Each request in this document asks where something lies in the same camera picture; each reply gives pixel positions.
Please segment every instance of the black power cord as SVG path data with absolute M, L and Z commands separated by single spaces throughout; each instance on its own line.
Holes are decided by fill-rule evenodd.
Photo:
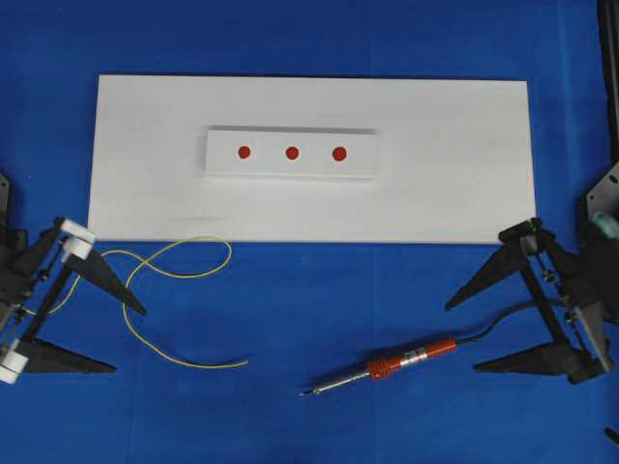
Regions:
M 549 299 L 547 300 L 547 302 L 553 306 L 567 307 L 567 305 L 562 300 Z M 473 341 L 481 340 L 486 335 L 488 335 L 492 331 L 492 329 L 494 329 L 496 325 L 499 322 L 501 322 L 503 319 L 505 319 L 506 317 L 511 316 L 512 314 L 516 314 L 517 312 L 520 312 L 524 309 L 535 307 L 536 304 L 537 304 L 536 301 L 514 304 L 513 306 L 510 306 L 507 309 L 504 309 L 503 311 L 501 311 L 501 313 L 499 313 L 499 315 L 494 318 L 492 323 L 487 328 L 485 328 L 483 331 L 481 331 L 480 333 L 477 333 L 476 335 L 467 336 L 465 338 L 459 338 L 456 340 L 456 344 L 461 345 L 464 343 L 471 343 Z

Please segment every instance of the red soldering iron handle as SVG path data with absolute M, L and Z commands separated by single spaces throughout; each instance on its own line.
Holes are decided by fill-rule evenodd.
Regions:
M 381 380 L 390 377 L 394 372 L 412 364 L 422 363 L 437 356 L 443 356 L 456 350 L 453 339 L 435 341 L 429 345 L 407 351 L 403 355 L 392 358 L 380 358 L 368 361 L 367 368 L 371 380 Z

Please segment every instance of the blue fabric background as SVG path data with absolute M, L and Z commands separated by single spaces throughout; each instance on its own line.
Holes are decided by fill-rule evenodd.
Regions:
M 609 162 L 594 0 L 3 0 L 0 168 L 14 182 L 14 226 L 34 232 L 56 215 L 87 220 L 99 73 L 526 79 L 538 211 L 568 246 L 575 200 Z M 158 247 L 122 245 L 144 254 Z M 314 376 L 372 350 L 475 326 L 524 300 L 514 277 L 444 312 L 493 250 L 240 244 L 229 268 L 208 279 L 147 272 L 136 280 L 150 309 L 136 320 L 141 330 L 192 360 L 250 356 L 236 371 L 162 362 L 129 335 L 117 304 L 84 284 L 42 337 L 118 372 L 0 386 L 2 460 L 616 460 L 602 431 L 619 425 L 617 373 L 572 387 L 563 378 L 471 369 L 546 341 L 532 312 L 390 381 L 296 396 Z M 216 246 L 192 245 L 161 263 L 191 272 L 222 256 Z M 123 276 L 133 264 L 110 261 Z M 616 345 L 616 329 L 608 332 Z

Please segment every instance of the red dot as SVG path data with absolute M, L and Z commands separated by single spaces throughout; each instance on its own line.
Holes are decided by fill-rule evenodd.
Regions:
M 333 159 L 335 161 L 344 161 L 346 159 L 346 149 L 344 147 L 337 147 L 333 151 Z
M 250 147 L 246 147 L 245 145 L 243 145 L 242 147 L 239 147 L 239 158 L 241 160 L 248 158 L 250 154 L 251 154 Z
M 288 147 L 286 149 L 286 156 L 289 160 L 295 160 L 299 157 L 299 149 L 297 147 Z

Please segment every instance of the metal shaft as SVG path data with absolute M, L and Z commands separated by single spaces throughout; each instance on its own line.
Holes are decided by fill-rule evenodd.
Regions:
M 369 371 L 367 369 L 360 370 L 359 372 L 355 372 L 354 374 L 344 375 L 343 377 L 339 377 L 338 379 L 332 380 L 331 382 L 318 385 L 310 391 L 304 391 L 301 394 L 321 394 L 327 392 L 330 389 L 341 387 L 342 385 L 350 384 L 351 382 L 355 382 L 357 380 L 365 379 L 366 377 L 369 377 Z
M 37 311 L 37 315 L 34 317 L 32 322 L 30 323 L 30 326 L 28 326 L 28 329 L 26 329 L 26 332 L 24 332 L 23 335 L 21 336 L 22 340 L 32 341 L 34 337 L 37 335 L 37 332 L 43 325 L 43 322 L 45 318 L 47 317 L 47 314 L 54 308 L 54 303 L 56 303 L 56 300 L 60 296 L 60 293 L 62 292 L 63 287 L 69 280 L 69 277 L 71 276 L 71 272 L 72 270 L 69 267 L 67 267 L 66 264 L 63 265 L 63 267 L 60 270 L 60 274 L 54 280 L 54 283 L 51 285 L 51 288 L 47 292 L 47 295 L 45 295 L 45 298 L 43 302 L 41 303 L 39 310 Z

